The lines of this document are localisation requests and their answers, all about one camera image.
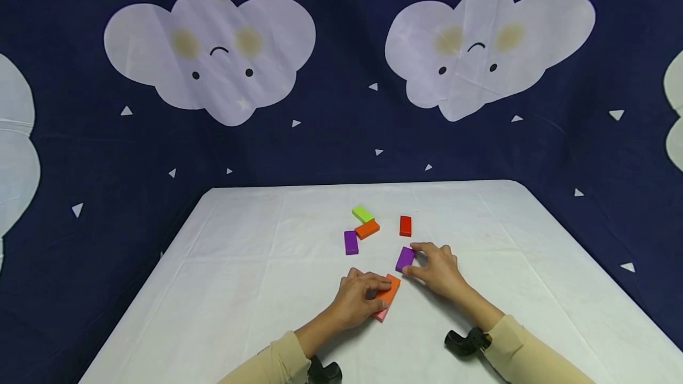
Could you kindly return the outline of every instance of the green block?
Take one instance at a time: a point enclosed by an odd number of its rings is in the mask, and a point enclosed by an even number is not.
[[[366,223],[370,221],[371,219],[375,219],[371,213],[367,212],[363,206],[358,205],[354,209],[351,210],[353,213],[353,216],[360,219],[360,222]]]

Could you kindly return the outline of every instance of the rectangular block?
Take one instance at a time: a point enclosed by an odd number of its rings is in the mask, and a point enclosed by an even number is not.
[[[354,209],[351,210],[353,213],[353,216],[360,219],[360,222],[366,223],[370,221],[371,219],[375,219],[371,213],[369,213],[363,206],[358,205]]]
[[[415,251],[410,248],[404,247],[401,249],[401,254],[398,256],[398,261],[396,262],[396,271],[399,273],[401,269],[407,265],[413,265],[413,259],[415,258]]]
[[[346,255],[358,254],[358,239],[355,231],[343,232],[343,244],[346,248]]]
[[[401,236],[413,236],[413,218],[401,215],[401,226],[398,234]]]
[[[380,225],[377,224],[374,219],[364,223],[362,226],[356,227],[356,234],[360,240],[363,240],[369,235],[377,233],[378,231],[380,231]]]
[[[381,290],[377,293],[375,298],[384,299],[387,302],[388,307],[383,309],[383,311],[374,313],[372,315],[372,317],[376,318],[380,322],[384,321],[384,317],[387,315],[388,308],[391,307],[391,302],[394,300],[396,291],[401,284],[401,280],[398,277],[394,277],[390,274],[387,274],[387,277],[391,279],[391,289]]]

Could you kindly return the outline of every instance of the black clip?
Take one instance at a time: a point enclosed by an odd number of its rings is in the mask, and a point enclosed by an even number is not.
[[[484,331],[479,328],[472,328],[467,334],[467,338],[462,338],[457,332],[449,331],[443,342],[451,353],[458,357],[472,356],[481,349],[487,349],[491,342]]]
[[[340,384],[342,382],[342,369],[337,362],[332,362],[323,367],[318,356],[311,358],[311,367],[308,369],[309,384]]]

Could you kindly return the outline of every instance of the navy blue backdrop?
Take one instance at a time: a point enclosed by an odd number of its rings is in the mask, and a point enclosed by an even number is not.
[[[283,101],[235,127],[170,106],[107,57],[115,12],[175,1],[0,0],[0,53],[31,86],[40,158],[3,237],[2,383],[77,382],[216,186],[519,181],[683,347],[683,172],[666,151],[678,115],[663,84],[683,0],[589,0],[596,24],[577,52],[457,122],[408,100],[385,42],[410,4],[461,0],[293,0],[315,21],[312,55]]]

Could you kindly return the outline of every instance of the sleeve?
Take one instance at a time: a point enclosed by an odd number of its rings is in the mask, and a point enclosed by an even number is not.
[[[305,384],[310,366],[295,333],[288,331],[218,384]]]
[[[512,384],[593,384],[578,367],[504,316],[489,332],[484,352],[491,365]]]

